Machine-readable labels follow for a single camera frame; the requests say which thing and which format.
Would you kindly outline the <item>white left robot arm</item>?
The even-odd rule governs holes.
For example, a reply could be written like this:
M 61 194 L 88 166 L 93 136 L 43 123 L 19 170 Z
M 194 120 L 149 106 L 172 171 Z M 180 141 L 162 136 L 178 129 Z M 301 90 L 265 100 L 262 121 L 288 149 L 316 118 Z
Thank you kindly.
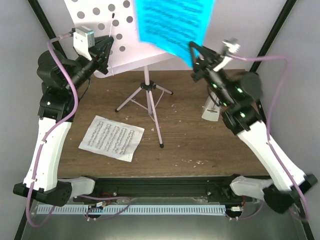
M 53 51 L 55 57 L 50 50 L 39 56 L 37 75 L 42 80 L 43 95 L 39 102 L 37 142 L 27 175 L 23 182 L 14 185 L 14 194 L 57 207 L 80 195 L 91 202 L 101 198 L 102 189 L 92 177 L 58 179 L 62 148 L 75 116 L 75 100 L 80 98 L 72 91 L 56 60 L 70 76 L 75 89 L 79 89 L 95 71 L 108 73 L 113 43 L 111 36 L 96 37 L 94 45 L 88 48 L 91 59 L 82 55 L 75 60 L 67 59 L 58 50 Z

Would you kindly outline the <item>white metronome body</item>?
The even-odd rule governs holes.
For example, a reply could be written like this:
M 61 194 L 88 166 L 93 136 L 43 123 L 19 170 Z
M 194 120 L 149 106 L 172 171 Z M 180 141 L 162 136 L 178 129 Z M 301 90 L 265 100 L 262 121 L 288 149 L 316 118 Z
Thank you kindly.
M 221 113 L 221 107 L 217 106 L 210 97 L 207 98 L 204 106 L 202 107 L 201 118 L 210 122 L 217 122 Z

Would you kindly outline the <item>white sheet music page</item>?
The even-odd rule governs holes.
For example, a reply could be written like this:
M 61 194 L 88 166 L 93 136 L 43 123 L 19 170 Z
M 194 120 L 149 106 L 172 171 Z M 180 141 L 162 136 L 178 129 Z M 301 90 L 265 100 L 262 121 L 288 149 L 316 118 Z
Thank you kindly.
M 79 149 L 124 162 L 133 160 L 145 129 L 95 116 L 87 129 Z

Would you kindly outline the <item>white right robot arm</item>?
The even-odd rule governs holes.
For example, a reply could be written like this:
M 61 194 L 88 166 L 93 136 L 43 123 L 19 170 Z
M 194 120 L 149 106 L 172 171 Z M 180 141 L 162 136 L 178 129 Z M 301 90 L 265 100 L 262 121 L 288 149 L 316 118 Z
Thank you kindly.
M 221 54 L 191 41 L 188 44 L 194 82 L 204 79 L 209 91 L 225 107 L 221 116 L 225 126 L 259 159 L 269 174 L 268 179 L 236 176 L 222 188 L 229 202 L 239 196 L 265 201 L 275 212 L 282 214 L 301 200 L 317 178 L 297 167 L 271 136 L 270 120 L 264 122 L 253 103 L 263 95 L 262 81 L 257 73 L 244 71 L 229 77 L 224 67 L 239 49 L 234 40 L 223 42 Z

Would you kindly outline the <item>blue sheet music folder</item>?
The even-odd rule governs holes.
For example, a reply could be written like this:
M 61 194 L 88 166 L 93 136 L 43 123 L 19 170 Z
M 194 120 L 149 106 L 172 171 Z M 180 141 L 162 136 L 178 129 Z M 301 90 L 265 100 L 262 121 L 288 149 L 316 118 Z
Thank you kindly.
M 214 0 L 136 0 L 139 40 L 181 58 L 193 66 L 189 43 L 202 45 Z

